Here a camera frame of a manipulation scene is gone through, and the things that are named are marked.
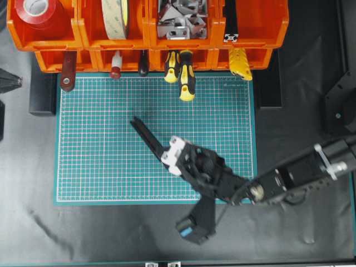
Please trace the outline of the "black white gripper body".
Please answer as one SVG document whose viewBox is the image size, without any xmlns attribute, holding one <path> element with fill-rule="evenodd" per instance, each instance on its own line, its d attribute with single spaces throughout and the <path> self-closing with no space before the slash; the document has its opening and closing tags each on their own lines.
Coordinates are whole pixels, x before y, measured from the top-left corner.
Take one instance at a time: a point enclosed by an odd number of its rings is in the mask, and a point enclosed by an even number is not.
<svg viewBox="0 0 356 267">
<path fill-rule="evenodd" d="M 215 195 L 225 160 L 216 152 L 172 136 L 169 148 L 161 155 L 168 171 L 183 178 L 202 195 Z"/>
</svg>

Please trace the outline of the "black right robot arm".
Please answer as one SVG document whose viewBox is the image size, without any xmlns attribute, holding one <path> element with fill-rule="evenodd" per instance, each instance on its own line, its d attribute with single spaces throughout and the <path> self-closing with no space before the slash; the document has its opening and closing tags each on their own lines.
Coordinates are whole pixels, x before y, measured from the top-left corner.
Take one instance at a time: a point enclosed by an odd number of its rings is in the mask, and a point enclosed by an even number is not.
<svg viewBox="0 0 356 267">
<path fill-rule="evenodd" d="M 215 151 L 173 136 L 159 154 L 169 172 L 187 181 L 201 196 L 236 205 L 243 199 L 274 204 L 328 186 L 355 170 L 355 139 L 314 147 L 253 179 L 233 173 Z"/>
</svg>

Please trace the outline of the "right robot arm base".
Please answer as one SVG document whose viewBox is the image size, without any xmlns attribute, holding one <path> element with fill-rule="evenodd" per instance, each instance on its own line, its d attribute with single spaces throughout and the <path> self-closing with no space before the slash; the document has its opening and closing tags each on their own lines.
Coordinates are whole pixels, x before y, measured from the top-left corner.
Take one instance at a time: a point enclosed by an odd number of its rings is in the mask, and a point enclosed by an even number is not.
<svg viewBox="0 0 356 267">
<path fill-rule="evenodd" d="M 324 125 L 332 136 L 355 134 L 355 73 L 347 71 L 324 97 Z"/>
</svg>

